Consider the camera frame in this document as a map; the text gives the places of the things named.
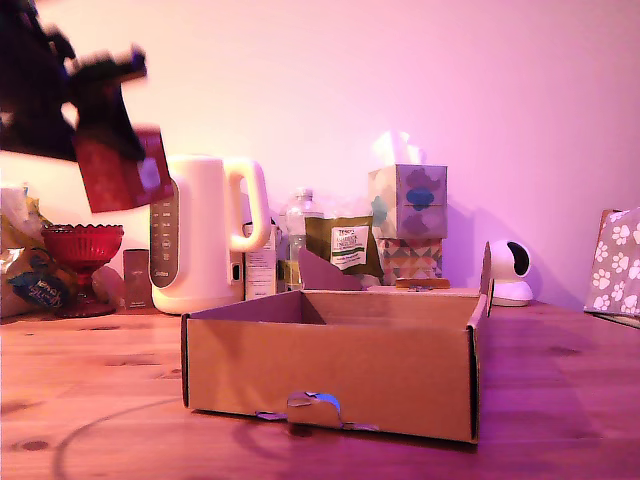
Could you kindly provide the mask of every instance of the kettle handle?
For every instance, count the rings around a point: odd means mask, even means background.
[[[233,252],[258,250],[267,243],[271,235],[269,201],[262,167],[256,161],[248,158],[226,158],[224,159],[224,172],[229,185],[229,200],[233,203],[229,211],[235,212],[228,219],[228,231],[231,234],[229,250]],[[247,181],[249,209],[253,223],[253,231],[248,237],[242,233],[240,181],[243,178]]]

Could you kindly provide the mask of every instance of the snack bag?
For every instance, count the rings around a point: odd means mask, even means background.
[[[51,224],[26,187],[2,187],[2,273],[0,316],[3,318],[64,305],[75,293],[73,272],[57,265],[44,246],[40,230]]]
[[[381,279],[378,247],[371,226],[372,216],[353,218],[305,218],[306,247],[347,275],[369,275]]]

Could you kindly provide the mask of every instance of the paw print fabric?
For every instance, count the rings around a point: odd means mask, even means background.
[[[584,310],[640,316],[640,208],[601,225]]]

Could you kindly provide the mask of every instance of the geometric pattern box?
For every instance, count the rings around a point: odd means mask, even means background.
[[[441,278],[441,239],[376,240],[383,271],[383,285],[395,285],[399,278]]]

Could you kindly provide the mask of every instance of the open cardboard box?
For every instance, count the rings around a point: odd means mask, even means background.
[[[479,291],[294,291],[182,317],[188,408],[477,443]]]

